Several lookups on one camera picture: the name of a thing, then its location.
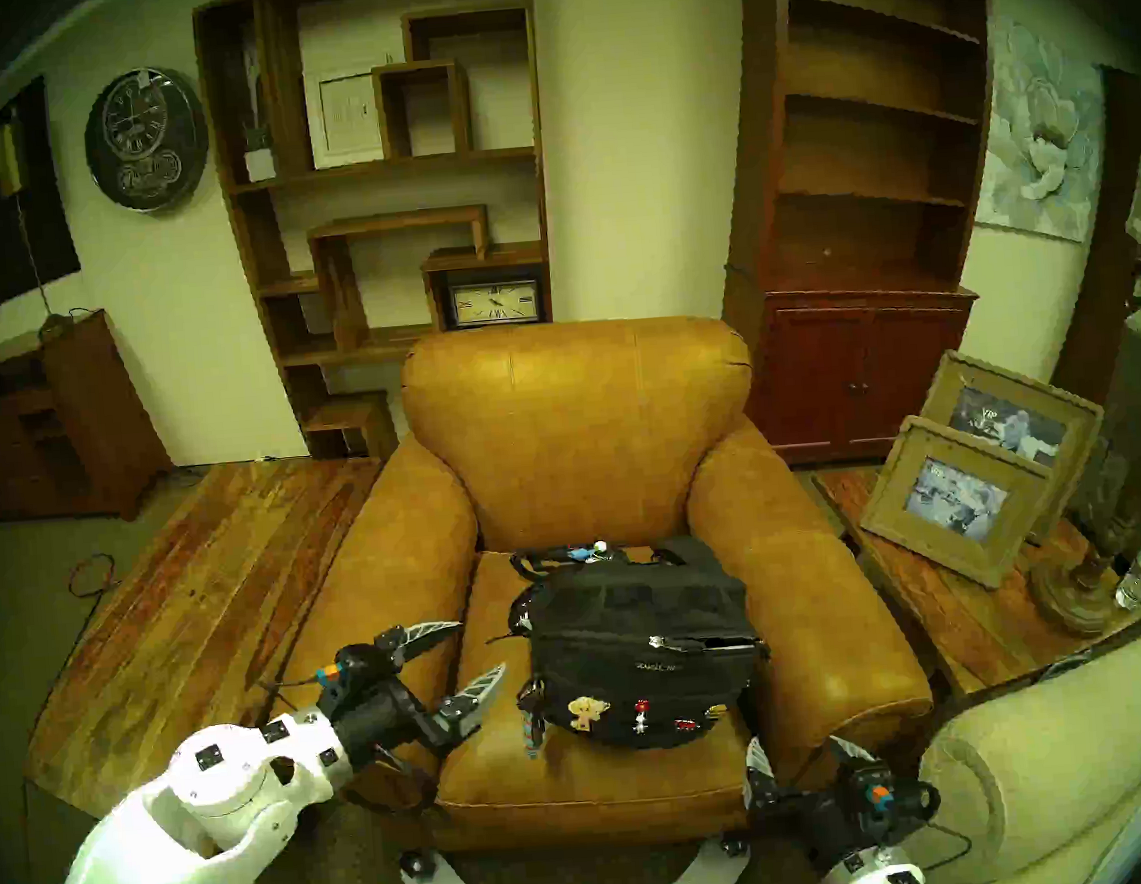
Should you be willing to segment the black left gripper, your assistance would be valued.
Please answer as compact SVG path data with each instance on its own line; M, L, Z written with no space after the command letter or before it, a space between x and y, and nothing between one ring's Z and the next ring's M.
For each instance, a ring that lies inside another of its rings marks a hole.
M377 643L345 644L334 655L333 674L317 673L317 708L333 728L353 768L369 767L380 752L421 743L447 755L482 725L503 684L507 665L499 663L443 698L432 712L400 682L403 666L461 633L460 621L424 621L393 626Z

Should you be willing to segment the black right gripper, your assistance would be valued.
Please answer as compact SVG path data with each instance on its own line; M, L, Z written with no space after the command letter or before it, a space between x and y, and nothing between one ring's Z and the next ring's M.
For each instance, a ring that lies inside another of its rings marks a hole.
M814 869L899 845L937 816L941 796L934 785L896 774L887 761L839 736L830 737L830 751L841 773L827 790L777 785L758 736L744 760L746 804L756 806L758 827L792 834Z

